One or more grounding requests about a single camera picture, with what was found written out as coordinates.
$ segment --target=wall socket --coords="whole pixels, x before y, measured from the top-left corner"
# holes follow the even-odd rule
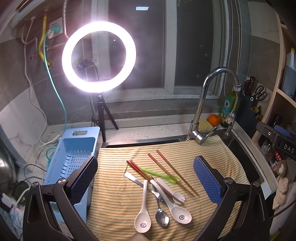
[[[56,25],[60,25],[61,26],[61,31],[59,33],[57,33],[57,34],[52,34],[51,37],[50,37],[51,39],[63,33],[63,22],[62,22],[62,18],[58,18],[55,21],[52,21],[49,24],[49,29],[52,29]]]

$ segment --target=faucet spout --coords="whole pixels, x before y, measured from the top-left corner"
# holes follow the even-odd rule
[[[207,77],[205,78],[204,83],[202,85],[202,90],[201,90],[201,93],[200,93],[200,100],[198,102],[198,107],[196,109],[194,119],[192,120],[192,122],[190,124],[190,128],[189,128],[189,131],[188,131],[188,134],[187,134],[187,137],[186,137],[187,140],[194,140],[195,139],[199,144],[202,144],[205,141],[205,139],[203,139],[203,141],[200,141],[200,139],[203,138],[202,134],[198,135],[197,128],[198,128],[198,125],[199,125],[199,119],[200,119],[200,115],[202,113],[203,105],[205,103],[205,98],[206,98],[206,95],[207,95],[207,90],[209,88],[209,85],[210,85],[212,79],[215,76],[217,76],[218,74],[221,74],[221,73],[227,73],[227,74],[230,74],[233,77],[233,79],[234,79],[234,90],[237,93],[236,94],[236,103],[237,103],[238,93],[240,92],[241,84],[239,82],[239,79],[238,79],[236,73],[233,72],[232,70],[226,68],[226,67],[219,67],[219,68],[213,69],[207,75]]]

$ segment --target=yellow striped cloth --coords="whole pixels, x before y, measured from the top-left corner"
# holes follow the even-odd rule
[[[171,174],[175,175],[156,150],[159,150],[168,159],[199,193],[199,196],[192,197],[177,184],[164,180],[173,191],[185,196],[186,202],[182,207],[191,213],[192,222],[185,226],[179,224],[172,218],[167,206],[160,203],[161,208],[168,213],[170,218],[169,226],[163,228],[155,220],[157,212],[155,197],[148,192],[147,208],[152,224],[150,230],[144,235],[149,240],[192,241],[217,207],[209,200],[193,170],[192,164],[196,156],[202,155],[211,167],[216,168],[223,177],[231,177],[237,183],[249,183],[241,164],[218,136],[210,137],[202,145],[198,145],[195,141],[187,141],[143,147],[101,148],[98,156],[99,168],[95,175],[87,220],[88,227],[100,241],[128,240],[136,232],[134,219],[141,209],[143,189],[125,178],[124,172],[129,171],[141,182],[143,182],[143,178],[127,165],[126,160],[132,160],[140,167],[163,173],[147,155],[150,153]],[[239,204],[238,202],[235,204],[221,235],[229,232],[238,212]]]

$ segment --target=wooden chopstick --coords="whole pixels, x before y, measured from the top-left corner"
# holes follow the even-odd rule
[[[189,186],[189,188],[198,196],[198,193],[194,190],[194,188],[185,180],[184,177],[172,166],[172,164],[161,154],[159,150],[156,150],[157,153],[161,156],[161,158],[170,166],[171,169]]]
[[[141,170],[141,168],[139,168],[139,166],[134,163],[133,161],[126,161],[128,163],[129,166],[131,166],[131,168],[133,168],[137,173],[139,173],[144,179],[146,179],[147,181],[150,182],[151,178],[148,174],[146,174],[144,171]],[[182,202],[181,200],[179,200],[178,198],[176,198],[174,195],[172,195],[170,192],[168,192],[164,187],[161,186],[161,189],[164,191],[164,193],[171,197],[174,198],[175,200],[179,201],[181,204],[184,204],[184,202]]]
[[[194,195],[186,188],[183,186],[182,183],[180,183],[172,174],[170,174],[150,153],[148,153],[148,156],[167,174],[172,178],[180,187],[182,187],[186,192],[188,192],[191,196],[194,197]]]

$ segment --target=tripod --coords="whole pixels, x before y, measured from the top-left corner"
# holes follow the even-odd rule
[[[106,142],[106,132],[105,132],[105,118],[104,118],[104,109],[109,116],[110,120],[112,121],[114,127],[116,130],[119,130],[111,112],[109,111],[109,108],[106,105],[106,102],[104,100],[104,95],[103,93],[100,93],[98,96],[98,115],[99,115],[99,125],[101,127],[102,131],[102,137],[103,137],[103,142]]]

